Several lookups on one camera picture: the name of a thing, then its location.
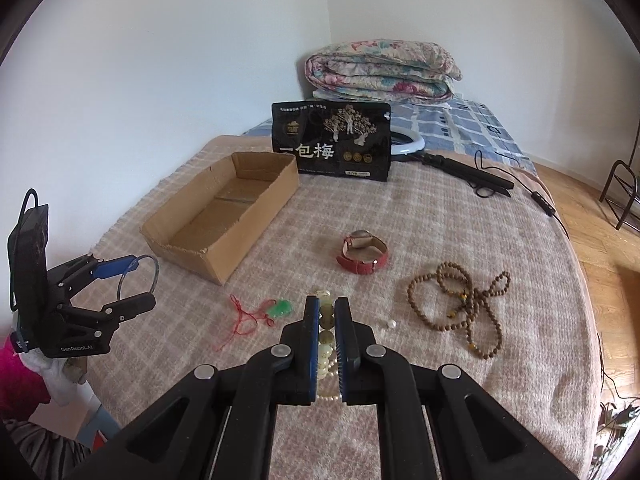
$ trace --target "brown prayer beads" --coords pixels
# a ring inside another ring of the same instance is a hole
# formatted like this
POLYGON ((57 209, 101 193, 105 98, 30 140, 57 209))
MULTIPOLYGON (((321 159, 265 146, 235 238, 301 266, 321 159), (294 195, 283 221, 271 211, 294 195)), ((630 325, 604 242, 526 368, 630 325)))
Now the brown prayer beads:
POLYGON ((476 355, 478 355, 478 357, 481 357, 482 359, 489 359, 494 357, 502 348, 502 327, 500 326, 500 323, 498 323, 494 312, 491 310, 487 298, 491 296, 503 296, 507 292, 507 290, 509 290, 510 285, 511 276, 505 270, 499 276, 496 276, 487 290, 478 290, 477 288, 474 288, 471 276, 468 272, 466 272, 465 269, 463 269, 463 267, 452 262, 444 262, 438 266, 435 272, 432 272, 431 274, 422 274, 420 276, 416 276, 412 280, 412 282, 409 283, 409 287, 407 289, 407 297, 409 300, 409 305, 411 305, 411 308, 427 327, 431 328, 432 330, 439 330, 440 332, 464 328, 466 330, 466 340, 469 343, 469 349, 476 355), (504 286, 503 288, 498 288, 498 284, 502 281, 503 278, 505 279, 504 286), (438 282, 438 285, 444 293, 460 298, 460 306, 458 306, 454 310, 451 310, 447 314, 447 317, 453 319, 457 317, 458 314, 460 314, 462 311, 464 311, 464 313, 466 314, 464 320, 458 323, 439 325, 429 320, 418 308, 414 300, 415 285, 432 279, 435 279, 438 282), (459 282, 463 287, 462 290, 451 290, 450 288, 447 288, 444 283, 444 280, 446 279, 459 282), (496 345, 490 352, 482 352, 482 350, 479 349, 473 341, 471 324, 479 316, 480 308, 484 308, 484 310, 487 312, 487 315, 489 316, 489 319, 495 327, 496 345))

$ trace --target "floral pattern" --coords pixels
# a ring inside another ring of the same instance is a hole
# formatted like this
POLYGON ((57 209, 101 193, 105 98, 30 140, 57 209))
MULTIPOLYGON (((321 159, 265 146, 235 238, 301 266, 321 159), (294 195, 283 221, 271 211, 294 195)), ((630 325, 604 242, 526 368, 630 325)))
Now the floral pattern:
POLYGON ((454 95, 462 74, 436 43, 367 40, 326 46, 306 60, 306 78, 343 99, 434 104, 454 95))

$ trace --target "white ring lamp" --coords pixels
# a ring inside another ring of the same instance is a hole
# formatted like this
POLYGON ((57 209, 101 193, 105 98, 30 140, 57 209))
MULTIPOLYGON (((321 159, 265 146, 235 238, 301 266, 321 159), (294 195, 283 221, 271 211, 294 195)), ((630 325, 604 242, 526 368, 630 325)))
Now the white ring lamp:
POLYGON ((420 132, 409 128, 401 128, 400 126, 392 126, 391 131, 407 136, 413 141, 406 144, 392 144, 391 155, 408 155, 424 149, 424 138, 422 138, 420 132))

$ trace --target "red watch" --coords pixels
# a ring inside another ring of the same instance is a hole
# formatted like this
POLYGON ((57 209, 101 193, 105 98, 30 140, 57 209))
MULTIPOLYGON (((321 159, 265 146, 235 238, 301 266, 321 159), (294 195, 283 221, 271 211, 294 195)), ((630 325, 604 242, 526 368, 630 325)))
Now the red watch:
POLYGON ((354 231, 344 239, 342 245, 342 253, 336 256, 336 260, 349 272, 354 274, 373 274, 374 271, 381 269, 386 265, 388 258, 388 249, 386 244, 380 239, 372 235, 369 231, 354 231), (363 249, 365 247, 374 247, 380 251, 380 256, 375 260, 363 262, 354 260, 348 255, 349 249, 363 249))

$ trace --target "black metal rack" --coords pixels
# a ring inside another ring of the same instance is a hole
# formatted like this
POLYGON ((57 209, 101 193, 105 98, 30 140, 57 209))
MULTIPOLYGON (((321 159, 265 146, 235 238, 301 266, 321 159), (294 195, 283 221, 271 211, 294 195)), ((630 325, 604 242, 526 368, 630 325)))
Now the black metal rack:
POLYGON ((631 227, 633 230, 640 233, 640 216, 636 215, 631 211, 631 208, 634 203, 640 205, 640 197, 638 196, 640 182, 639 176, 636 175, 634 170, 631 168, 631 164, 634 161, 634 157, 636 156, 636 149, 638 148, 638 137, 640 137, 640 123, 638 123, 638 130, 636 131, 636 140, 634 141, 633 149, 631 150, 631 156, 629 157, 629 162, 626 163, 623 160, 617 160, 613 163, 611 167, 611 171, 609 173, 609 178, 607 179, 607 183, 605 184, 604 189, 602 190, 602 194, 600 195, 600 201, 606 201, 607 205, 611 209, 613 215, 618 220, 616 224, 616 229, 619 230, 622 225, 627 225, 631 227), (616 170, 622 166, 625 168, 626 172, 630 176, 631 182, 626 181, 624 178, 616 175, 616 170), (611 183, 615 179, 617 183, 620 184, 620 187, 625 191, 626 195, 629 197, 626 205, 621 205, 615 200, 609 198, 607 196, 607 192, 609 191, 609 187, 611 183))

